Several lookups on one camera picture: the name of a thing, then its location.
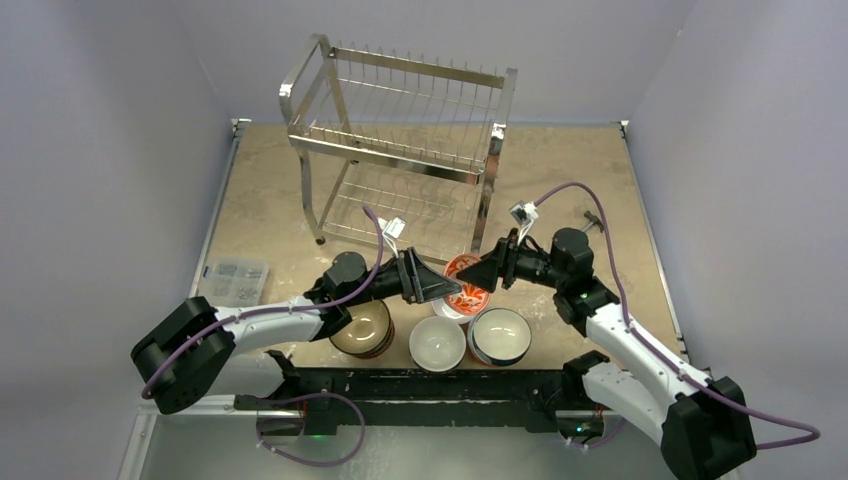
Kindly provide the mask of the orange patterned bowl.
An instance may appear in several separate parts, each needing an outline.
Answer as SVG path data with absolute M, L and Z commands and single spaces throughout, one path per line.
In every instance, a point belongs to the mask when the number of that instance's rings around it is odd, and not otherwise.
M 458 272 L 479 261 L 479 256 L 473 253 L 463 253 L 446 264 L 444 275 L 449 279 L 456 280 L 460 284 L 461 290 L 457 294 L 437 299 L 431 303 L 432 310 L 437 316 L 452 319 L 463 325 L 469 323 L 488 306 L 489 292 L 456 278 Z

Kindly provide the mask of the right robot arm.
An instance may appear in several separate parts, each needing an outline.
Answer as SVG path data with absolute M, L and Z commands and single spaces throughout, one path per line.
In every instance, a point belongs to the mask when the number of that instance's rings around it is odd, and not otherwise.
M 718 479 L 753 459 L 757 447 L 748 416 L 724 403 L 744 403 L 741 387 L 727 377 L 712 379 L 646 332 L 597 278 L 593 262 L 580 230 L 558 230 L 548 251 L 512 230 L 457 277 L 490 293 L 517 280 L 552 288 L 563 321 L 619 362 L 565 375 L 564 399 L 576 407 L 593 401 L 619 413 L 659 446 L 676 478 Z

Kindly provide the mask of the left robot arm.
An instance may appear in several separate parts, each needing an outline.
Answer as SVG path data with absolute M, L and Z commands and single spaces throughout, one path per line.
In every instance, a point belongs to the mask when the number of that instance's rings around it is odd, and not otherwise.
M 311 289 L 286 302 L 216 308 L 203 296 L 184 300 L 132 349 L 145 384 L 141 395 L 160 413 L 180 412 L 210 394 L 235 356 L 280 343 L 329 338 L 352 321 L 351 308 L 399 296 L 423 304 L 459 293 L 460 284 L 427 265 L 414 248 L 367 267 L 337 255 Z

